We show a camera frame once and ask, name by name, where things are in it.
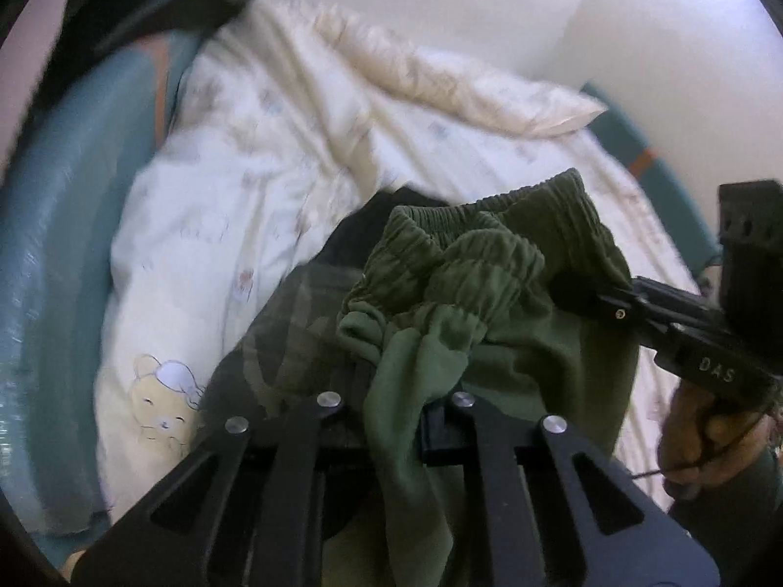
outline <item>cartoon bear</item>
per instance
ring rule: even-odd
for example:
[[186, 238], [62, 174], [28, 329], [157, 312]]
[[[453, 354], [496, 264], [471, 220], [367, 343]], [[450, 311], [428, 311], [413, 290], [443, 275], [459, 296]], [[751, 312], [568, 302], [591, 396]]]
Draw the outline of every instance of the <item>cartoon bear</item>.
[[131, 406], [142, 439], [184, 457], [196, 428], [203, 390], [181, 361], [161, 364], [152, 355], [140, 355], [133, 367], [136, 379], [130, 389]]

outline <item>black cable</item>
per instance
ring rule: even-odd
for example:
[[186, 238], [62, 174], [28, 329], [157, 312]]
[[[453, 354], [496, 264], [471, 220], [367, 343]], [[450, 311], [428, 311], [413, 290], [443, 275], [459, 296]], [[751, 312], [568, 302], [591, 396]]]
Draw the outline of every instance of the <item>black cable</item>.
[[649, 476], [655, 476], [656, 474], [668, 474], [670, 472], [680, 472], [680, 470], [689, 470], [690, 468], [702, 468], [703, 466], [706, 466], [708, 463], [715, 461], [717, 458], [722, 457], [724, 454], [729, 452], [729, 450], [731, 450], [737, 444], [739, 444], [740, 441], [745, 439], [745, 437], [747, 437], [756, 428], [756, 426], [759, 425], [759, 422], [765, 417], [765, 415], [768, 415], [769, 413], [772, 412], [773, 408], [774, 408], [774, 404], [770, 404], [766, 410], [764, 410], [759, 414], [759, 416], [756, 418], [756, 421], [749, 423], [745, 427], [745, 429], [741, 433], [739, 433], [739, 435], [737, 435], [737, 437], [729, 441], [722, 448], [717, 449], [712, 454], [709, 454], [708, 456], [702, 455], [694, 462], [680, 463], [680, 465], [672, 466], [671, 468], [658, 468], [657, 470], [647, 470], [647, 472], [633, 474], [631, 475], [631, 479], [633, 480], [646, 479]]

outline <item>orange stripe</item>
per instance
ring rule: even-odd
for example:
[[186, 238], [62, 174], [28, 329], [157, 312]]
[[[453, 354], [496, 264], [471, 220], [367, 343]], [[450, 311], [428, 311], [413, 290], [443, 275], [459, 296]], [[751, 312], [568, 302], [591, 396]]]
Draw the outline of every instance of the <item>orange stripe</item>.
[[647, 170], [650, 169], [655, 162], [658, 155], [651, 148], [645, 148], [641, 154], [637, 156], [636, 160], [628, 166], [628, 171], [633, 174], [634, 178], [639, 178]]
[[150, 55], [155, 68], [155, 145], [161, 147], [166, 139], [166, 89], [168, 88], [168, 42], [163, 35], [143, 37], [133, 44]]

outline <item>silver bolt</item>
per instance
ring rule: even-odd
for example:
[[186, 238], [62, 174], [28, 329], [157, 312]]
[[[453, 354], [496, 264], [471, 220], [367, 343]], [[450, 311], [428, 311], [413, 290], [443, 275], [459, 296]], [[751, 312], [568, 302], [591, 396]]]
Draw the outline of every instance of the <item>silver bolt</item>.
[[335, 393], [333, 390], [324, 390], [317, 398], [318, 406], [324, 408], [336, 408], [342, 402], [342, 398], [339, 393]]
[[231, 434], [241, 434], [248, 429], [248, 420], [244, 417], [229, 417], [226, 419], [226, 432]]
[[464, 390], [457, 390], [457, 392], [451, 396], [451, 401], [455, 406], [459, 406], [460, 408], [469, 408], [476, 403], [476, 398], [470, 393], [466, 393]]
[[565, 429], [568, 427], [569, 423], [560, 415], [547, 415], [543, 418], [543, 429], [545, 429], [547, 433], [565, 433]]

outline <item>white blanket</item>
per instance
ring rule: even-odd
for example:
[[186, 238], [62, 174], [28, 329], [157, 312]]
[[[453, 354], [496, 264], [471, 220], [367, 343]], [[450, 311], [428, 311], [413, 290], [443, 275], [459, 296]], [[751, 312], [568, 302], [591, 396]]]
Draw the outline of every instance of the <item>white blanket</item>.
[[[256, 0], [222, 28], [112, 248], [95, 388], [112, 521], [186, 453], [214, 367], [280, 280], [381, 187], [464, 203], [573, 166], [632, 272], [692, 290], [634, 179], [583, 129], [602, 110], [338, 7]], [[634, 472], [655, 467], [674, 384], [643, 350], [616, 451]], [[659, 480], [642, 487], [667, 504]]]

